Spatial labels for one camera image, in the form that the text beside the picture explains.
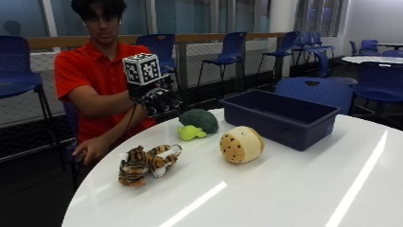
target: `beige plush toy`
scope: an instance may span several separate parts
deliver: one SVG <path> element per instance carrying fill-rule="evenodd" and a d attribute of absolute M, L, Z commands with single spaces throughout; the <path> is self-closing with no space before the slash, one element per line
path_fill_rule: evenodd
<path fill-rule="evenodd" d="M 220 147 L 226 160 L 240 164 L 260 156 L 265 148 L 265 141 L 253 128 L 240 126 L 222 136 Z"/>

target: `plush tiger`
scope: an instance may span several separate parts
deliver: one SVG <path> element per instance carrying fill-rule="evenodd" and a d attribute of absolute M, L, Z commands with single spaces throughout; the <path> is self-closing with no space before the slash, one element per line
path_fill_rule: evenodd
<path fill-rule="evenodd" d="M 143 146 L 128 152 L 127 160 L 121 161 L 119 182 L 123 185 L 141 186 L 147 183 L 144 173 L 151 171 L 156 177 L 162 177 L 168 168 L 177 162 L 181 147 L 162 145 L 148 152 Z"/>

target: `dark hair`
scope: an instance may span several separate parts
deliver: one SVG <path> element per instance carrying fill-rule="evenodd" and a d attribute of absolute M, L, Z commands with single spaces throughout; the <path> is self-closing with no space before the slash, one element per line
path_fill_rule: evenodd
<path fill-rule="evenodd" d="M 96 17 L 95 11 L 89 8 L 89 5 L 93 3 L 101 5 L 107 19 L 123 19 L 123 14 L 128 7 L 124 0 L 72 0 L 72 9 L 84 21 Z"/>

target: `red shirt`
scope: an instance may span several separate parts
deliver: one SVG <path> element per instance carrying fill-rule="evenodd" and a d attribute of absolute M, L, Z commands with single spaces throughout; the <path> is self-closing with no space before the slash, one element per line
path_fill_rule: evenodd
<path fill-rule="evenodd" d="M 151 50 L 141 45 L 119 43 L 117 55 L 111 61 L 92 42 L 76 50 L 60 52 L 55 60 L 59 99 L 69 101 L 68 93 L 85 85 L 92 86 L 99 95 L 115 95 L 127 91 L 128 81 L 123 59 L 140 53 L 151 53 Z M 107 117 L 88 118 L 80 114 L 79 143 L 109 131 L 124 116 L 125 114 L 120 113 Z M 154 120 L 148 117 L 124 139 L 153 125 Z"/>

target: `blue tray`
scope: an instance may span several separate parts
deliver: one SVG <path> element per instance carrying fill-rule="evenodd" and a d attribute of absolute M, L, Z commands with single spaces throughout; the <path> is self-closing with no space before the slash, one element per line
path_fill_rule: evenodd
<path fill-rule="evenodd" d="M 268 139 L 305 151 L 334 128 L 338 107 L 286 96 L 250 91 L 224 98 L 225 121 L 249 126 Z"/>

